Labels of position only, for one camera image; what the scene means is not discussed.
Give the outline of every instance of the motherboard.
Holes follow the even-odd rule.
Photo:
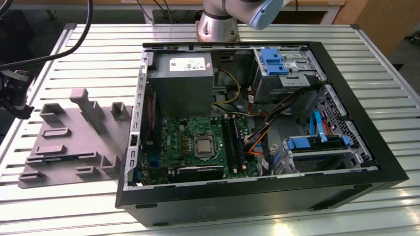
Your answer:
[[[149,154],[153,184],[257,176],[256,161],[248,157],[244,116],[163,120],[161,151]]]

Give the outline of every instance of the slotted aluminum table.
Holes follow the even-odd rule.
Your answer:
[[[52,53],[75,45],[84,25],[64,30]],[[17,177],[41,127],[44,103],[75,104],[87,88],[100,106],[132,105],[141,43],[196,41],[195,25],[93,25],[79,50],[48,62],[33,87],[29,120],[16,120],[0,147],[0,235],[361,235],[417,234],[420,225],[420,99],[365,34],[349,26],[240,26],[241,41],[321,41],[396,155],[409,180],[337,209],[144,228],[115,208],[117,181],[33,189]]]

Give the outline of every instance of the ram slot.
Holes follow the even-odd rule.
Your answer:
[[[229,117],[221,118],[221,132],[224,139],[224,149],[228,159],[228,169],[231,173],[237,173],[236,153],[231,138]]]
[[[244,144],[241,139],[241,134],[236,122],[236,117],[232,117],[233,128],[235,128],[235,147],[236,147],[236,154],[237,154],[237,161],[240,169],[245,170],[245,155],[244,155]]]

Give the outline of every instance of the wooden cabinet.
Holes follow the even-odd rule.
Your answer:
[[[385,56],[420,22],[420,0],[348,0],[335,24],[359,24]]]

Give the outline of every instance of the floor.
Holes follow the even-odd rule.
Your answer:
[[[85,12],[72,10],[59,10],[57,18],[51,20],[44,11],[25,10],[24,11],[28,22],[36,33],[36,37],[29,42],[29,47],[36,57],[48,55],[52,47],[56,43],[63,27],[67,23],[84,23]],[[155,11],[155,21],[157,24],[168,23],[168,19],[164,17],[160,11]],[[195,11],[179,10],[172,13],[173,21],[177,23],[193,23]],[[140,11],[124,10],[109,11],[97,10],[93,12],[95,24],[143,24],[144,17]],[[408,83],[412,85],[417,93],[420,93],[420,45],[412,45],[408,40],[401,42],[401,45],[392,56],[388,58],[392,63],[403,63],[400,73]],[[39,73],[43,65],[33,65],[24,69]],[[13,117],[0,110],[0,143],[7,134],[8,127],[11,126]]]

